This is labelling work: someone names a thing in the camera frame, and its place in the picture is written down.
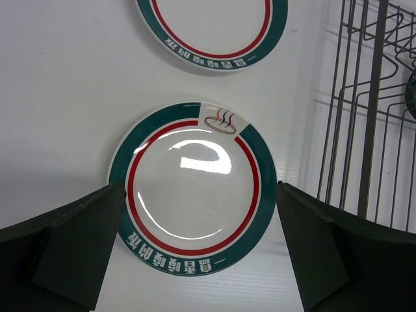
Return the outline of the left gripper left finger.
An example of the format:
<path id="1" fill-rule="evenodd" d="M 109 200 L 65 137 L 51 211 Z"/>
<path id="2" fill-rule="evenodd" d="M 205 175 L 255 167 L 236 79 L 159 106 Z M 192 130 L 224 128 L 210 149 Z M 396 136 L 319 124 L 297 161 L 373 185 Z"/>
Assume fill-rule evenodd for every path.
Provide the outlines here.
<path id="1" fill-rule="evenodd" d="M 113 183 L 3 228 L 1 310 L 95 310 L 125 196 Z"/>

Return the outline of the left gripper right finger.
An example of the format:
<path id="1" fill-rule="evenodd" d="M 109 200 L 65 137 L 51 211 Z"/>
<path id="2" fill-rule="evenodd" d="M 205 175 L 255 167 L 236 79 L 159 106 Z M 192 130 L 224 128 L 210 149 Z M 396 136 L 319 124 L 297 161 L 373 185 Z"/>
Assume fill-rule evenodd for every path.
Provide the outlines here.
<path id="1" fill-rule="evenodd" d="M 279 182 L 276 203 L 304 311 L 414 311 L 415 234 Z"/>

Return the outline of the green red rimmed plate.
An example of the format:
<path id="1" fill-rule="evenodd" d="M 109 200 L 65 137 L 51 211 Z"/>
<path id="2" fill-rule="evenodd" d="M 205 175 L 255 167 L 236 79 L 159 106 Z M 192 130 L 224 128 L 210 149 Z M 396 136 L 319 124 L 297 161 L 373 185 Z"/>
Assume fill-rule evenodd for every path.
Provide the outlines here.
<path id="1" fill-rule="evenodd" d="M 107 180 L 125 187 L 123 243 L 175 276 L 206 276 L 240 261 L 276 204 L 266 142 L 246 118 L 213 103 L 176 103 L 139 119 L 118 144 Z"/>
<path id="2" fill-rule="evenodd" d="M 199 68 L 233 72 L 266 58 L 281 39 L 288 1 L 137 1 L 150 33 Z"/>

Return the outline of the small teal patterned plate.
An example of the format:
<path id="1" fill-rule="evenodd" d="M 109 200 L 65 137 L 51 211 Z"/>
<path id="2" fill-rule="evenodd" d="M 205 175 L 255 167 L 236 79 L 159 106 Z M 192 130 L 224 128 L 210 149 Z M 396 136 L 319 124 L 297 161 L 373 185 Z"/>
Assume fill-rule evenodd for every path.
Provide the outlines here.
<path id="1" fill-rule="evenodd" d="M 405 90 L 405 102 L 409 113 L 416 119 L 416 88 L 415 73 L 412 73 L 407 81 Z"/>

